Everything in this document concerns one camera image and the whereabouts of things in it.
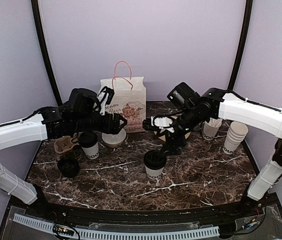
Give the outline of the cream bear paper bag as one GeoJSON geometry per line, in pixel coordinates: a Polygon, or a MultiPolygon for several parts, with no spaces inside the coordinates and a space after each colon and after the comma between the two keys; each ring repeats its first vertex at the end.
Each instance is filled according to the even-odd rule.
{"type": "Polygon", "coordinates": [[[127,120],[124,127],[126,133],[143,132],[143,120],[146,119],[146,98],[147,90],[144,86],[144,77],[133,77],[132,69],[129,69],[129,76],[121,76],[117,73],[120,63],[127,63],[122,60],[116,63],[112,78],[101,79],[101,88],[108,87],[114,90],[114,96],[110,104],[105,105],[105,111],[109,114],[120,114],[127,120]]]}

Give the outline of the white paper cup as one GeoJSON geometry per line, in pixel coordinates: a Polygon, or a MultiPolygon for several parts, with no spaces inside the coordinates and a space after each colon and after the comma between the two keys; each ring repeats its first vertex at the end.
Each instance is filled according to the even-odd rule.
{"type": "Polygon", "coordinates": [[[88,159],[94,160],[99,157],[99,144],[98,143],[90,147],[81,146],[81,148],[88,159]]]}
{"type": "Polygon", "coordinates": [[[162,175],[163,170],[164,170],[164,167],[159,168],[159,169],[152,169],[152,168],[149,168],[149,167],[145,166],[146,176],[150,180],[157,180],[157,179],[159,179],[160,176],[162,175]]]}

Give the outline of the black coffee cup lid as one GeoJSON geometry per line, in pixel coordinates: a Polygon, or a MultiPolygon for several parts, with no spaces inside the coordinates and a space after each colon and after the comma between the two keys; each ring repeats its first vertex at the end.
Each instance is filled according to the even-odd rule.
{"type": "Polygon", "coordinates": [[[94,132],[83,132],[78,138],[78,143],[82,148],[91,148],[98,143],[98,136],[94,132]]]}

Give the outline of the brown cardboard cup carrier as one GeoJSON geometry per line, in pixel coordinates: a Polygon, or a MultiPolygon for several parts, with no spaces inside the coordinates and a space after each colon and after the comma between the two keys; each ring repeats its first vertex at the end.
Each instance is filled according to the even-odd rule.
{"type": "Polygon", "coordinates": [[[79,140],[76,137],[64,136],[54,141],[54,151],[61,155],[68,151],[71,151],[75,146],[79,144],[79,140]]]}

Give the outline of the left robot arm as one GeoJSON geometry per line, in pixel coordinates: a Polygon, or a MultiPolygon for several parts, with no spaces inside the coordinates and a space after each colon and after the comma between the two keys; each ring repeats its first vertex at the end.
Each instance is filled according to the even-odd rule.
{"type": "MultiPolygon", "coordinates": [[[[97,131],[118,134],[127,120],[119,113],[106,112],[115,95],[113,89],[103,87],[99,93],[85,88],[74,88],[68,101],[59,107],[42,107],[31,115],[0,124],[0,151],[25,143],[58,139],[79,132],[97,131]]],[[[0,189],[32,205],[41,218],[52,213],[42,189],[28,183],[0,163],[0,189]]]]}

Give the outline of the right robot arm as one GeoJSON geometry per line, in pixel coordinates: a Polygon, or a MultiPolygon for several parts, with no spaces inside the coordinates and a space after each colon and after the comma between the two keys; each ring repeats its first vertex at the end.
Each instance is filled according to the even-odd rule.
{"type": "Polygon", "coordinates": [[[167,98],[181,111],[174,119],[168,115],[153,117],[151,124],[166,129],[166,143],[160,155],[178,155],[185,134],[209,119],[229,120],[263,130],[277,138],[274,153],[247,189],[243,201],[236,205],[236,213],[247,217],[265,193],[282,176],[282,108],[268,106],[243,98],[234,91],[210,88],[199,95],[186,83],[177,85],[167,98]]]}

